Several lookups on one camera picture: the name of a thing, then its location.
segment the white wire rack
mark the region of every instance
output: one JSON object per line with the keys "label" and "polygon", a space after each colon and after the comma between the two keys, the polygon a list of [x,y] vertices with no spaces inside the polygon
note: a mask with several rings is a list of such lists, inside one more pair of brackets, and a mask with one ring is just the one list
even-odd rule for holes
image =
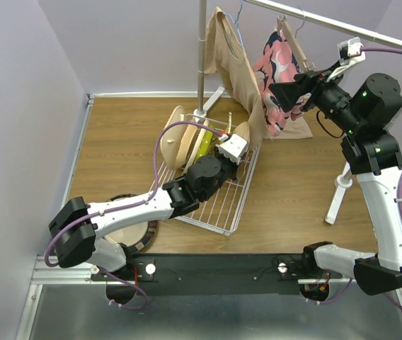
{"label": "white wire rack", "polygon": [[[186,115],[186,118],[191,119],[191,116],[193,115]],[[223,125],[223,127],[226,125],[218,120],[209,119],[209,122],[214,124],[218,130],[223,130],[218,125]],[[260,144],[255,150],[250,150],[243,156],[236,181],[226,181],[214,196],[200,204],[198,210],[186,216],[177,217],[177,219],[220,234],[230,235],[235,232],[250,188],[259,151]],[[175,179],[181,176],[182,172],[183,168],[170,170],[166,167],[165,162],[162,162],[159,169],[159,183],[163,184]]]}

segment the wooden tabletop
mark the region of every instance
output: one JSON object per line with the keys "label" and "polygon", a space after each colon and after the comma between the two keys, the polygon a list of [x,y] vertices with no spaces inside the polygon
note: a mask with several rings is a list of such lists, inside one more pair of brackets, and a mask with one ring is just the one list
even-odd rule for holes
{"label": "wooden tabletop", "polygon": [[[193,112],[196,98],[96,98],[76,167],[70,197],[103,202],[123,193],[147,192],[153,181],[152,152],[177,105]],[[248,114],[233,99],[222,98],[209,117],[233,124]],[[238,229],[230,236],[177,220],[159,223],[147,251],[162,253],[301,252],[331,241],[358,251],[377,251],[372,224],[357,183],[346,193],[336,223],[323,219],[343,170],[340,140],[307,113],[314,138],[264,140]],[[338,129],[326,122],[326,127]]]}

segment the beige garment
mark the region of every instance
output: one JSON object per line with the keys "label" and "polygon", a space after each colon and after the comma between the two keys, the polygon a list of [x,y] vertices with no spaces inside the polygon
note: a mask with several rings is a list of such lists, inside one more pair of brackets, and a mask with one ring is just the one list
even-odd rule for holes
{"label": "beige garment", "polygon": [[[255,74],[246,57],[245,50],[237,40],[234,29],[217,7],[207,24],[205,74],[217,72],[226,92],[238,101],[250,115],[250,148],[254,149],[269,138],[263,103]],[[300,139],[313,137],[305,119],[288,120],[277,139]]]}

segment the screw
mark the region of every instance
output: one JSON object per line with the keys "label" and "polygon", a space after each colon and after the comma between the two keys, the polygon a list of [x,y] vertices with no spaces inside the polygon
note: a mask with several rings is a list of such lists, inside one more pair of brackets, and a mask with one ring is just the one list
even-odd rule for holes
{"label": "screw", "polygon": [[149,275],[154,274],[154,273],[156,272],[156,266],[155,266],[153,263],[148,264],[148,265],[146,266],[146,272],[147,272]]}
{"label": "screw", "polygon": [[286,272],[287,272],[287,266],[286,266],[286,264],[285,264],[285,263],[280,263],[280,264],[278,265],[278,271],[279,271],[281,274],[286,273]]}
{"label": "screw", "polygon": [[97,266],[92,266],[92,267],[89,269],[89,271],[91,272],[91,274],[96,275],[96,274],[99,274],[99,272],[100,272],[101,270],[100,270],[99,267],[97,267]]}

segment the fabric cloth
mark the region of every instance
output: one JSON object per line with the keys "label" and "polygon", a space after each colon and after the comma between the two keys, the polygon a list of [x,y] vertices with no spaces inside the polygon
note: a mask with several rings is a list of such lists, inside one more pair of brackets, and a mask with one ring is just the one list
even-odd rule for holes
{"label": "fabric cloth", "polygon": [[258,82],[269,133],[277,137],[285,129],[289,118],[296,120],[303,116],[300,111],[303,97],[300,97],[297,105],[290,112],[284,112],[269,90],[269,85],[294,81],[294,75],[300,73],[299,65],[282,30],[280,32],[276,30],[270,35],[265,44],[263,56],[253,67],[253,71]]}
{"label": "fabric cloth", "polygon": [[[250,148],[256,148],[263,138],[274,137],[268,132],[268,124],[272,123],[266,123],[255,72],[248,62],[245,50],[237,40],[234,29],[218,7],[207,24],[205,45],[205,74],[218,73],[226,92],[250,115]],[[313,137],[303,118],[288,123],[286,131],[278,135],[279,139]]]}

